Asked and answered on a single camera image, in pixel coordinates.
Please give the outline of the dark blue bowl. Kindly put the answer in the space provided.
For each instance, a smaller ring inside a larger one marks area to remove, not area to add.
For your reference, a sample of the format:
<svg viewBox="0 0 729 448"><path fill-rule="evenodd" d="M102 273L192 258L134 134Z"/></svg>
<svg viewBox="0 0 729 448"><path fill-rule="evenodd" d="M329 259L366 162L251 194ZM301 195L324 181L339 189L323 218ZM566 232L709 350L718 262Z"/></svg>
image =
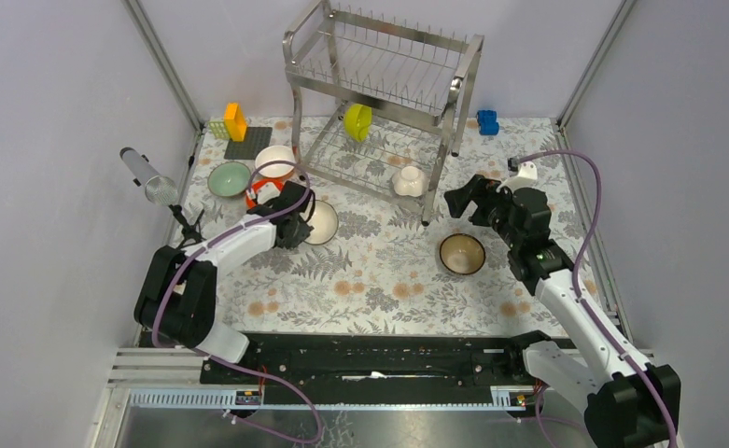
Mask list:
<svg viewBox="0 0 729 448"><path fill-rule="evenodd" d="M312 228L304 242L309 245L324 245L334 237L339 228L337 213L330 204L323 201L316 201L314 212L310 211L311 207L301 213L301 217Z"/></svg>

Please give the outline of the brown rimmed tan bowl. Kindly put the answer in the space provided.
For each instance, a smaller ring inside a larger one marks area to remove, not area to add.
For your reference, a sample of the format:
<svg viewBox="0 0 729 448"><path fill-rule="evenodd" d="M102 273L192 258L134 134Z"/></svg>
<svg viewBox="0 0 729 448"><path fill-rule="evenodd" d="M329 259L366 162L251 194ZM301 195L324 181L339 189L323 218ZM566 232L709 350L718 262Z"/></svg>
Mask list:
<svg viewBox="0 0 729 448"><path fill-rule="evenodd" d="M459 275L479 272L486 261L484 245L465 233L447 236L439 246L439 257L445 269Z"/></svg>

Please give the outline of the white orange-rimmed bowl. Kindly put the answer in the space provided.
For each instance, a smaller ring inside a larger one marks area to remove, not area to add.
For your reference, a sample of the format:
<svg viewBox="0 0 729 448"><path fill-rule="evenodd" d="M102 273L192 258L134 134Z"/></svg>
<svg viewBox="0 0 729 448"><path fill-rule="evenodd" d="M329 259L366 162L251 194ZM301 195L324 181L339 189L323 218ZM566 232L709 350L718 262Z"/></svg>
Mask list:
<svg viewBox="0 0 729 448"><path fill-rule="evenodd" d="M255 158L255 169L266 178L284 179L292 175L295 154L291 147L274 145L262 149Z"/></svg>

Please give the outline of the mint green floral bowl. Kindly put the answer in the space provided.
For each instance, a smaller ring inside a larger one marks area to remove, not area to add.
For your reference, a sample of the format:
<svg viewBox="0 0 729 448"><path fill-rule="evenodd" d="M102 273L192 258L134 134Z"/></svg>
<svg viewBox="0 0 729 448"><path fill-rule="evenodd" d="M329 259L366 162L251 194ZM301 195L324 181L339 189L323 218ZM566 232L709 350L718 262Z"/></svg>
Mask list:
<svg viewBox="0 0 729 448"><path fill-rule="evenodd" d="M243 193L249 186L250 169L239 161L228 161L215 167L207 178L207 187L218 197L228 198Z"/></svg>

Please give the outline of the yellow-green bowl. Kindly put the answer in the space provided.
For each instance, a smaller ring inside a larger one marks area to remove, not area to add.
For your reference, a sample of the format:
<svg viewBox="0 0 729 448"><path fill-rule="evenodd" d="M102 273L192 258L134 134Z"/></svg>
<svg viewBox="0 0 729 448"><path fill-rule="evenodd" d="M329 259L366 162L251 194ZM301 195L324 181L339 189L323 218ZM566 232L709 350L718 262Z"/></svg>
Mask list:
<svg viewBox="0 0 729 448"><path fill-rule="evenodd" d="M343 126L346 134L356 142L363 142L372 124L372 109L366 105L350 105L344 116Z"/></svg>

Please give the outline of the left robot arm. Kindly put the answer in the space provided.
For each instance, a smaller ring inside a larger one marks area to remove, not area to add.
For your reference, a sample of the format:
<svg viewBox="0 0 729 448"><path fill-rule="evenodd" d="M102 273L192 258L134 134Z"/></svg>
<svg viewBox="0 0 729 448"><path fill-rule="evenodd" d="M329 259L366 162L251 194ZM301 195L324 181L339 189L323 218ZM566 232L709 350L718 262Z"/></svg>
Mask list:
<svg viewBox="0 0 729 448"><path fill-rule="evenodd" d="M294 248L313 229L304 218L315 211L315 192L288 181L279 194L246 211L238 223L196 245L165 245L153 255L133 310L152 331L154 344L175 343L222 360L237 384L252 380L258 360L248 338L216 319L218 278L275 247Z"/></svg>

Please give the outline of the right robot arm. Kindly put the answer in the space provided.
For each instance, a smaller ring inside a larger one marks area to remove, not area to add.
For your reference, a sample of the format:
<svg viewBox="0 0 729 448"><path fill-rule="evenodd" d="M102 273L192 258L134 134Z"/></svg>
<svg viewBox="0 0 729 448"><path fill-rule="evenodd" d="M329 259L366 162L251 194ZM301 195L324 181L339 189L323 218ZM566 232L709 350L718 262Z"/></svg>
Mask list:
<svg viewBox="0 0 729 448"><path fill-rule="evenodd" d="M572 404L598 447L678 444L680 377L631 344L581 289L568 254L552 238L544 192L512 190L474 175L443 195L454 218L492 229L509 248L511 272L557 319L579 351L573 358L536 330L514 338L503 370L513 383L537 379Z"/></svg>

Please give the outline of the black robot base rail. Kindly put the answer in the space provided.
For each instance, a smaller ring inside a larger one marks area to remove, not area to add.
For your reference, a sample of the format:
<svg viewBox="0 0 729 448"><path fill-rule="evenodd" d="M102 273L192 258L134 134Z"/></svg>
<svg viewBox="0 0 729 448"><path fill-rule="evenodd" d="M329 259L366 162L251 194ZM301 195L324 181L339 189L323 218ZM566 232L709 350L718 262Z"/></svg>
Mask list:
<svg viewBox="0 0 729 448"><path fill-rule="evenodd" d="M265 403L299 404L275 379L321 405L474 405L491 400L494 386L534 392L537 380L521 371L508 337L248 333L240 364L271 379L204 362L202 385L251 385Z"/></svg>

